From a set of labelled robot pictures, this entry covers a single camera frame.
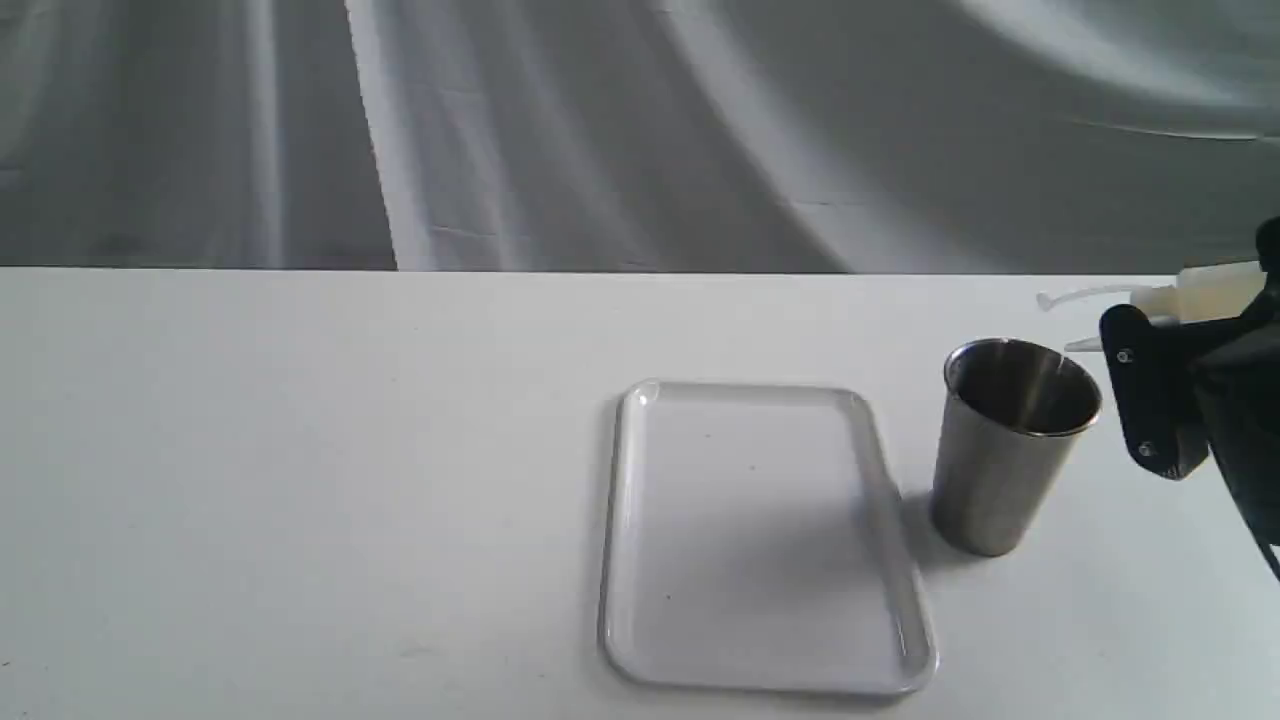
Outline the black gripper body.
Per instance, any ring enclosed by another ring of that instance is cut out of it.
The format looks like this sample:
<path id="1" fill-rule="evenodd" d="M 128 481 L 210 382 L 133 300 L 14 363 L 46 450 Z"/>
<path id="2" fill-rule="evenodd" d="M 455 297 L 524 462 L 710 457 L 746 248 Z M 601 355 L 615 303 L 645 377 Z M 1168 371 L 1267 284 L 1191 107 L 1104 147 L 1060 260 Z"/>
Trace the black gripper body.
<path id="1" fill-rule="evenodd" d="M 1279 220 L 1254 234 L 1265 282 L 1231 334 L 1193 366 L 1210 447 L 1272 575 L 1279 574 Z"/>

